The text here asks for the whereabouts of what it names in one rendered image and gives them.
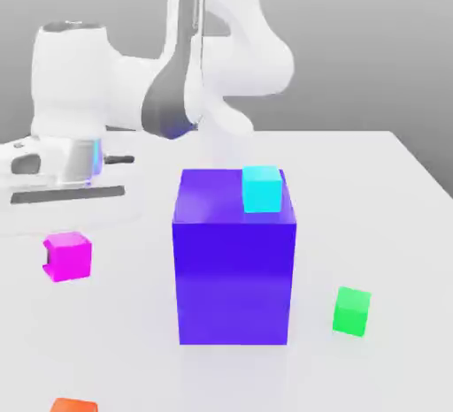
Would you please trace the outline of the small magenta cube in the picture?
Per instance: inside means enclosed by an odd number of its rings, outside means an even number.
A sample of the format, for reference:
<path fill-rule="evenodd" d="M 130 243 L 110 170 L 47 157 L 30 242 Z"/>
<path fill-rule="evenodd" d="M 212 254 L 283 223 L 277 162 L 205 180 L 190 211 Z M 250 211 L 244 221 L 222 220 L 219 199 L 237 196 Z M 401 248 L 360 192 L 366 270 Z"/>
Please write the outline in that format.
<path fill-rule="evenodd" d="M 90 276 L 92 244 L 83 234 L 53 233 L 43 241 L 43 246 L 47 262 L 42 268 L 53 282 Z"/>

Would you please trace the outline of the small cyan cube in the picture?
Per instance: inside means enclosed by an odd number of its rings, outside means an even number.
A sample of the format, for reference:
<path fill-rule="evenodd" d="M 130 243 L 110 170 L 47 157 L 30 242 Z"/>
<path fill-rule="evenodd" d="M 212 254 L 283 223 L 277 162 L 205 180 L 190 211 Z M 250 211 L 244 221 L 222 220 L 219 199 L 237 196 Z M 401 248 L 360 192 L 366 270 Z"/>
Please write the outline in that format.
<path fill-rule="evenodd" d="M 246 213 L 278 213 L 281 200 L 282 177 L 277 166 L 242 168 L 242 203 Z"/>

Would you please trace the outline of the large purple box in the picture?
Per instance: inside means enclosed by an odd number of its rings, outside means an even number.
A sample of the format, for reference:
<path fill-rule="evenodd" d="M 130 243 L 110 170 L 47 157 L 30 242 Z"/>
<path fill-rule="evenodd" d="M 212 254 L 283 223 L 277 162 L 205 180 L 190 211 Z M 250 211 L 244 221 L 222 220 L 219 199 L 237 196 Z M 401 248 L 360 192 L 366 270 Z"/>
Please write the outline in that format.
<path fill-rule="evenodd" d="M 296 215 L 247 213 L 242 173 L 185 169 L 173 213 L 182 345 L 284 345 L 288 341 Z"/>

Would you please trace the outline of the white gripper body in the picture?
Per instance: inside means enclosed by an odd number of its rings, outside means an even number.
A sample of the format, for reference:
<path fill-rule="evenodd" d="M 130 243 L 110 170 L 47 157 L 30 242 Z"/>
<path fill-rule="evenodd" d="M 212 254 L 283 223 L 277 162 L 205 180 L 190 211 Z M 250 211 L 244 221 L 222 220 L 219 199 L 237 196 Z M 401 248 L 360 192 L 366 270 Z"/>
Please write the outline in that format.
<path fill-rule="evenodd" d="M 121 179 L 25 185 L 0 177 L 0 235 L 35 235 L 116 225 L 142 216 L 140 188 Z"/>

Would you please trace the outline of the small green cube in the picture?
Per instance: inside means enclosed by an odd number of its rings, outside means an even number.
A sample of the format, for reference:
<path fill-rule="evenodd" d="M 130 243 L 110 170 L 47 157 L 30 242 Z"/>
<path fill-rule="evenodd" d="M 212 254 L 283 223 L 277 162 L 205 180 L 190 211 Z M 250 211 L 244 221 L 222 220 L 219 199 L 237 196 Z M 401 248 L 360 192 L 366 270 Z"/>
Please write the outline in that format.
<path fill-rule="evenodd" d="M 363 337 L 372 295 L 341 286 L 334 307 L 333 330 Z"/>

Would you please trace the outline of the small orange cube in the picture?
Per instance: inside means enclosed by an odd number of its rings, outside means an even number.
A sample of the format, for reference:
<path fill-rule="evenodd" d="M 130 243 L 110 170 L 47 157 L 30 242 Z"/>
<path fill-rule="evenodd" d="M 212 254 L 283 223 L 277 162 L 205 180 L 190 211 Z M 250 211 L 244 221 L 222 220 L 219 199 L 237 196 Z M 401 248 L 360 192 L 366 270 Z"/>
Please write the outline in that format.
<path fill-rule="evenodd" d="M 71 398 L 56 398 L 50 412 L 98 412 L 98 406 L 93 401 Z"/>

